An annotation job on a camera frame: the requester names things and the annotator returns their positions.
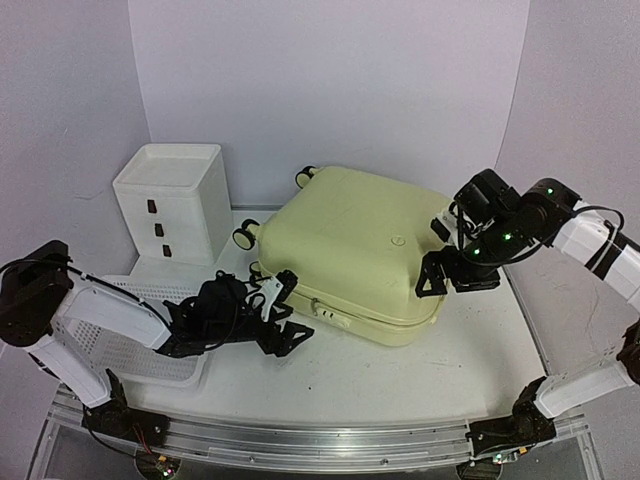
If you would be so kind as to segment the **pale yellow hard-shell suitcase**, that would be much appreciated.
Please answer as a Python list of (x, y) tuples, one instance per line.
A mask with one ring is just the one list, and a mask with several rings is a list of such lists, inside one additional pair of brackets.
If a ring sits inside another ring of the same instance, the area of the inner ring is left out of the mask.
[(430, 223), (449, 198), (338, 166), (308, 166), (295, 181), (299, 192), (265, 223), (244, 220), (234, 243), (258, 250), (260, 276), (297, 275), (287, 299), (297, 313), (378, 344), (412, 343), (445, 302), (418, 298), (414, 289), (423, 256), (444, 245)]

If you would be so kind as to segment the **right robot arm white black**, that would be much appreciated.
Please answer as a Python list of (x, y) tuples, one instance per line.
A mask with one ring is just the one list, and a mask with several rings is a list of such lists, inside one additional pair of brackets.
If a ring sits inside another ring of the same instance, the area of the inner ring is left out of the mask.
[(431, 346), (443, 360), (427, 359), (416, 384), (419, 417), (430, 421), (502, 414), (531, 373), (532, 338), (524, 333), (518, 296), (554, 373), (578, 366), (609, 347), (637, 316), (602, 281), (553, 249), (509, 266), (510, 285), (458, 297)]

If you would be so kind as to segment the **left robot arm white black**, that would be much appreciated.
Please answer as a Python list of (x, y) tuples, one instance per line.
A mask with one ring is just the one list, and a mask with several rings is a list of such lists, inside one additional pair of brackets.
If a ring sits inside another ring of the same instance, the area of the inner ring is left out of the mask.
[(67, 244), (53, 240), (2, 266), (1, 339), (26, 351), (95, 409), (110, 435), (123, 437), (135, 422), (122, 383), (95, 365), (69, 333), (72, 323), (86, 322), (172, 359), (246, 342), (282, 358), (314, 334), (288, 319), (293, 309), (285, 302), (297, 283), (290, 270), (253, 281), (219, 270), (184, 300), (145, 300), (75, 268)]

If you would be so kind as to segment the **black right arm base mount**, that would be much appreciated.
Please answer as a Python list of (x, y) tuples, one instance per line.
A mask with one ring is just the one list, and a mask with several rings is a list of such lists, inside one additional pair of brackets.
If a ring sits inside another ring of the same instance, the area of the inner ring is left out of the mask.
[(469, 424), (465, 437), (471, 441), (476, 458), (533, 447), (556, 437), (554, 420), (545, 417), (534, 404), (544, 380), (546, 377), (540, 377), (523, 389), (510, 415)]

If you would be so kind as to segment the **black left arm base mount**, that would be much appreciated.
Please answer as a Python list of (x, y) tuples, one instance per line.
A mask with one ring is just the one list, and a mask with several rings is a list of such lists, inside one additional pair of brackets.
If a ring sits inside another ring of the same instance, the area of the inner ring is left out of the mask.
[(165, 444), (170, 419), (168, 416), (133, 408), (128, 405), (120, 379), (106, 369), (109, 395), (102, 404), (83, 406), (82, 426), (94, 433), (138, 442), (146, 447), (162, 447)]

